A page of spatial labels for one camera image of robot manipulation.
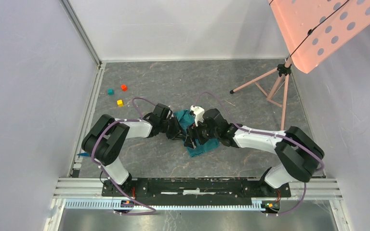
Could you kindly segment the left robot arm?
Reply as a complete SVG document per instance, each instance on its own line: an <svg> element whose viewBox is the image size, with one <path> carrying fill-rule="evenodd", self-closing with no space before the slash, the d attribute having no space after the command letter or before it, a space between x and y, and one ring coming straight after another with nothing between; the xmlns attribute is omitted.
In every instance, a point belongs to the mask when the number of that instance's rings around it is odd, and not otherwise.
<svg viewBox="0 0 370 231"><path fill-rule="evenodd" d="M84 137L81 148L104 170L113 189L120 196L132 191L132 176L123 166L119 154L127 139L152 138L163 133L169 140L185 140L186 132L172 110L158 103L153 112L139 119L118 119L102 115Z"/></svg>

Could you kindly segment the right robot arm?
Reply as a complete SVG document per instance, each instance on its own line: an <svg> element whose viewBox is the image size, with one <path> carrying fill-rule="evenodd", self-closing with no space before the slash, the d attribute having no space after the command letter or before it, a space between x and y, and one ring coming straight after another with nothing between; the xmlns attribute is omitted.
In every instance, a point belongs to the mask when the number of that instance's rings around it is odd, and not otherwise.
<svg viewBox="0 0 370 231"><path fill-rule="evenodd" d="M226 147L257 149L280 159L278 166L271 167L262 176L259 191L264 196L272 196L288 182L307 183L324 167L323 150L298 127L281 131L253 129L229 123L218 109L205 111L192 106L190 111L195 121L186 129L186 147L196 148L217 140Z"/></svg>

